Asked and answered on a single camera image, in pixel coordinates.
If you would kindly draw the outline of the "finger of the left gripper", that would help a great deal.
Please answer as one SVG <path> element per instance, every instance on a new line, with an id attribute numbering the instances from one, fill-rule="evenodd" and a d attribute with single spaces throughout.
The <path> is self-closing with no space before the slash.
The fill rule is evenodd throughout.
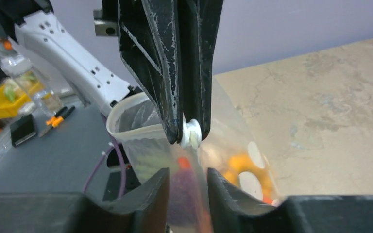
<path id="1" fill-rule="evenodd" d="M 223 0 L 178 1 L 182 64 L 182 107 L 187 121 L 199 122 L 202 139 L 211 127 L 213 56 Z"/>
<path id="2" fill-rule="evenodd" d="M 181 58 L 175 0 L 118 1 L 121 59 L 156 107 L 171 144 L 182 139 Z"/>

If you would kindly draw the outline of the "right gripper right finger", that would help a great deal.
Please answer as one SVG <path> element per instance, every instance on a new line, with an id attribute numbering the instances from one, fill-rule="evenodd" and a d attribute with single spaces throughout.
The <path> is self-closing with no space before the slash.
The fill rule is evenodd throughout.
<path id="1" fill-rule="evenodd" d="M 266 204 L 207 171 L 216 233 L 373 233 L 373 195 L 288 196 Z"/>

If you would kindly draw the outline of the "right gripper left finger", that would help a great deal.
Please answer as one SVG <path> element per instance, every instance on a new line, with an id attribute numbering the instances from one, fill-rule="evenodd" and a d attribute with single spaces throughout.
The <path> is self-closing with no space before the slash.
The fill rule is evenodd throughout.
<path id="1" fill-rule="evenodd" d="M 0 194 L 0 233 L 163 233 L 169 182 L 170 171 L 162 168 L 104 204 L 77 192 Z"/>

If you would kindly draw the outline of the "purple eggplant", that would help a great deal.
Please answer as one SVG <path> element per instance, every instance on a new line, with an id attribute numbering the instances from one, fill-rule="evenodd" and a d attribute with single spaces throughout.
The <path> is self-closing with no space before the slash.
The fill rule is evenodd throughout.
<path id="1" fill-rule="evenodd" d="M 185 227 L 197 222 L 197 188 L 197 179 L 192 170 L 182 169 L 172 174 L 167 211 L 169 225 Z"/>

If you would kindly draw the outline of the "yellow bell pepper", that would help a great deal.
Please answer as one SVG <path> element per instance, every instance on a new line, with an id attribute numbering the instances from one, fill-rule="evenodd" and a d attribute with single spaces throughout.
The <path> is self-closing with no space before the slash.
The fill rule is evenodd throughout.
<path id="1" fill-rule="evenodd" d="M 223 177 L 231 184 L 238 187 L 239 175 L 243 172 L 250 172 L 255 175 L 261 185 L 262 201 L 272 204 L 273 199 L 276 198 L 277 193 L 273 179 L 269 172 L 269 163 L 264 157 L 261 160 L 265 162 L 265 167 L 258 167 L 250 158 L 248 153 L 239 153 L 231 156 L 227 162 L 227 169 L 222 173 Z"/>

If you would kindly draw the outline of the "orange carrot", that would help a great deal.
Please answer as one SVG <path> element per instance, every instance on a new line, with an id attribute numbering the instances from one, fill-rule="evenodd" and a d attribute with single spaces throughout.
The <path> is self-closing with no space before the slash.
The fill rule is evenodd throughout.
<path id="1" fill-rule="evenodd" d="M 180 170 L 191 170 L 191 163 L 186 157 L 177 158 L 178 167 Z"/>

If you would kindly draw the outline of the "clear zip top bag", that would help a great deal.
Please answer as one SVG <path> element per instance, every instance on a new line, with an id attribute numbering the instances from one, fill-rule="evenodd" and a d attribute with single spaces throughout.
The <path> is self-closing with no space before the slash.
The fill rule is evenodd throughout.
<path id="1" fill-rule="evenodd" d="M 132 95 L 116 104 L 107 118 L 106 127 L 123 145 L 141 183 L 146 182 L 161 168 L 169 168 L 171 179 L 172 174 L 179 170 L 177 158 L 189 159 L 198 185 L 198 220 L 194 225 L 185 227 L 168 224 L 172 233 L 212 232 L 206 186 L 208 168 L 214 168 L 222 174 L 227 169 L 228 159 L 239 153 L 248 153 L 251 160 L 260 168 L 265 167 L 261 157 L 267 161 L 259 151 L 244 118 L 237 112 L 228 94 L 216 80 L 212 82 L 211 130 L 197 148 L 183 148 L 179 144 L 170 144 L 167 141 L 155 106 L 144 93 Z M 243 172 L 239 175 L 238 182 L 239 189 L 262 201 L 261 185 L 255 175 Z M 277 193 L 269 205 L 277 204 L 278 199 Z"/>

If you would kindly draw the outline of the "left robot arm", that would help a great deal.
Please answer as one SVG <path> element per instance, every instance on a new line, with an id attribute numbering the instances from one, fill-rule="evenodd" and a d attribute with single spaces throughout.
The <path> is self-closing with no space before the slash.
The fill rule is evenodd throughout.
<path id="1" fill-rule="evenodd" d="M 201 143 L 210 132 L 222 7 L 221 0 L 105 0 L 94 14 L 112 23 L 121 59 L 155 105 L 170 144 Z M 48 0 L 0 0 L 0 38 L 46 60 L 105 115 L 129 95 L 129 84 L 66 31 Z"/>

